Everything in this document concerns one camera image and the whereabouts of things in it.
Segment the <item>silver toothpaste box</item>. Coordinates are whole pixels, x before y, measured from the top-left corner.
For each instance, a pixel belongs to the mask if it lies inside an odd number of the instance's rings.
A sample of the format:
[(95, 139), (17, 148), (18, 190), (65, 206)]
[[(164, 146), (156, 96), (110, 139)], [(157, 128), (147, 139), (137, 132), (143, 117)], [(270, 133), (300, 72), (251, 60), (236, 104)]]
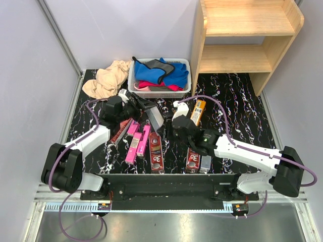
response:
[(155, 106), (145, 111), (155, 132), (157, 132), (164, 124), (164, 118), (159, 109)]
[(211, 167), (211, 156), (202, 156), (199, 173), (207, 174)]

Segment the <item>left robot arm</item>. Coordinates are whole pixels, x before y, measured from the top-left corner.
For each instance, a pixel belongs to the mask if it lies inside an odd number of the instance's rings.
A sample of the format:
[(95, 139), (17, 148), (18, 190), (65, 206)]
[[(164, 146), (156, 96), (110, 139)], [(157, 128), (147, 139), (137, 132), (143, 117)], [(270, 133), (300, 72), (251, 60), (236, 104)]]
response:
[(121, 122), (128, 119), (139, 121), (143, 113), (156, 121), (160, 114), (155, 102), (126, 89), (100, 101), (103, 102), (100, 115), (88, 108), (95, 120), (90, 130), (70, 142), (50, 146), (41, 182), (48, 185), (52, 192), (72, 194), (85, 190), (91, 191), (99, 200), (105, 199), (109, 187), (100, 175), (83, 172), (83, 160), (97, 147), (110, 141), (120, 130)]

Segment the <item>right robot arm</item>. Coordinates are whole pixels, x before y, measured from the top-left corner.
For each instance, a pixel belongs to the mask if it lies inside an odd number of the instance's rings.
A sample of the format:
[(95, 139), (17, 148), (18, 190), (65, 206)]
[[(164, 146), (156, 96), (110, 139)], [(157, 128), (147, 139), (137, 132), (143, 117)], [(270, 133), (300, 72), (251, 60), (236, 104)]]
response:
[(186, 103), (174, 102), (176, 112), (163, 121), (158, 133), (169, 140), (181, 141), (202, 156), (231, 159), (260, 169), (258, 173), (238, 174), (229, 187), (229, 194), (240, 200), (246, 194), (275, 190), (281, 195), (298, 197), (304, 164), (297, 151), (269, 149), (230, 139), (214, 129), (197, 126), (188, 116)]

